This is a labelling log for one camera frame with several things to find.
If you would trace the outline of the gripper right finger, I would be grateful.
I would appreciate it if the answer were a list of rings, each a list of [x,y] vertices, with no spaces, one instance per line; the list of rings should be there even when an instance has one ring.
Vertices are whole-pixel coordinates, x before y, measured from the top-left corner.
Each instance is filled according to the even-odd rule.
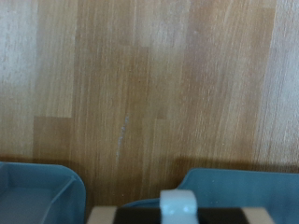
[[[199,208],[200,224],[275,224],[262,207]]]

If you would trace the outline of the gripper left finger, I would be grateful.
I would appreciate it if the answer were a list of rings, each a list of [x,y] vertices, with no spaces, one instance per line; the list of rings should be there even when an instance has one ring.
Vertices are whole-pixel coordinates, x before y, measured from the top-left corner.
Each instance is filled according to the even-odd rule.
[[[161,224],[159,208],[95,206],[87,224]]]

